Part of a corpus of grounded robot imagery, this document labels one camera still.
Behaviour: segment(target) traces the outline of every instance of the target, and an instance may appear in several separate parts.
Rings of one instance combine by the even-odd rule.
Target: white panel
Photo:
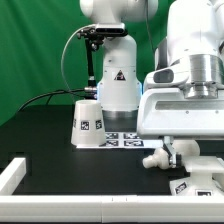
[[[11,195],[26,174],[26,159],[15,158],[0,175],[0,195]]]

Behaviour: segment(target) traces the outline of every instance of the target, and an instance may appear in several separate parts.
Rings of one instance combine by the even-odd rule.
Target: cable
[[[68,89],[69,92],[71,92],[71,89],[70,89],[69,84],[68,84],[68,82],[67,82],[67,80],[66,80],[65,71],[64,71],[64,60],[65,60],[65,54],[66,54],[66,52],[67,52],[67,48],[68,48],[69,44],[71,43],[72,39],[74,38],[74,36],[76,36],[78,32],[80,32],[80,31],[83,30],[83,29],[91,28],[91,27],[95,27],[95,24],[88,25],[88,26],[84,26],[84,27],[82,27],[82,28],[76,30],[76,31],[71,35],[71,37],[68,39],[67,43],[65,44],[65,47],[64,47],[64,50],[63,50],[63,53],[62,53],[62,57],[61,57],[61,75],[62,75],[62,78],[63,78],[63,80],[64,80],[64,82],[65,82],[65,85],[66,85],[66,87],[67,87],[67,89]]]
[[[24,103],[16,113],[22,111],[25,107],[27,107],[30,103],[36,101],[36,100],[39,100],[39,99],[42,99],[44,97],[52,97],[52,96],[55,96],[55,95],[62,95],[62,94],[72,94],[72,95],[75,95],[75,96],[79,96],[79,97],[82,97],[80,95],[77,95],[76,93],[77,92],[83,92],[84,89],[75,89],[75,90],[70,90],[70,91],[66,91],[66,90],[57,90],[57,91],[54,91],[54,92],[50,92],[50,93],[45,93],[45,94],[42,94],[42,95],[39,95],[39,96],[36,96],[30,100],[28,100],[26,103]]]
[[[150,46],[151,46],[151,50],[152,50],[152,54],[153,54],[153,58],[154,58],[155,48],[153,46],[152,35],[151,35],[151,31],[150,31],[150,27],[149,27],[149,22],[148,22],[149,21],[148,4],[149,3],[146,0],[146,2],[145,2],[145,21],[146,21],[148,38],[149,38],[149,42],[150,42]]]

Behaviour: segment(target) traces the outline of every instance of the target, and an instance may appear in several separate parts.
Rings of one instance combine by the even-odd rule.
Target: warning label
[[[125,76],[124,76],[124,74],[123,74],[123,72],[121,70],[118,72],[118,74],[116,75],[114,80],[126,81]]]

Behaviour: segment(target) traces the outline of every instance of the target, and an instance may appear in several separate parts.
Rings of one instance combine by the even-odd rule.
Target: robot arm
[[[96,24],[96,31],[122,32],[125,21],[151,18],[157,11],[158,0],[80,0],[80,6]],[[136,42],[129,35],[105,38],[103,42],[103,77],[97,99],[104,116],[135,117],[142,95],[142,85],[136,77]]]
[[[145,19],[145,7],[151,19],[158,8],[158,0],[80,0],[83,14],[94,23],[139,22]]]

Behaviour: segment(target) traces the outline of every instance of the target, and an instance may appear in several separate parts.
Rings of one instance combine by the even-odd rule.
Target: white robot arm
[[[213,173],[220,173],[218,180],[224,182],[224,166],[216,157],[198,156],[196,142],[190,156],[186,156],[186,143],[180,153],[172,145],[173,138],[224,137],[223,39],[224,0],[176,0],[171,5],[167,67],[145,79],[137,132],[143,139],[164,141],[165,151],[157,149],[144,159],[146,168],[185,166],[191,173],[189,178],[170,182],[173,195],[224,195],[212,180]]]
[[[158,0],[80,0],[83,14],[94,23],[140,22],[145,19],[145,7],[151,19],[158,8]]]
[[[124,21],[153,17],[158,0],[80,0],[84,15],[105,31]],[[98,84],[98,100],[106,117],[137,116],[142,95],[136,78],[136,42],[131,36],[105,38],[103,78]]]

